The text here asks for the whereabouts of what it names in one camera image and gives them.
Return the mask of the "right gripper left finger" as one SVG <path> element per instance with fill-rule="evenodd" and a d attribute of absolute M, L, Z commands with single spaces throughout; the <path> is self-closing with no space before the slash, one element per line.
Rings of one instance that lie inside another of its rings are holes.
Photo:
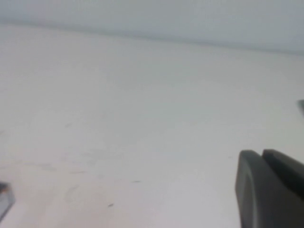
<path fill-rule="evenodd" d="M 266 206 L 262 202 L 262 154 L 239 154 L 235 191 L 243 228 L 302 228 L 304 206 Z"/>

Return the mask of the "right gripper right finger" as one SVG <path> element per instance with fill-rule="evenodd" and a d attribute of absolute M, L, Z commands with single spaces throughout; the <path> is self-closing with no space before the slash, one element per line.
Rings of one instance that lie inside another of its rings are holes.
<path fill-rule="evenodd" d="M 262 202 L 266 206 L 304 205 L 304 164 L 279 151 L 262 153 Z"/>

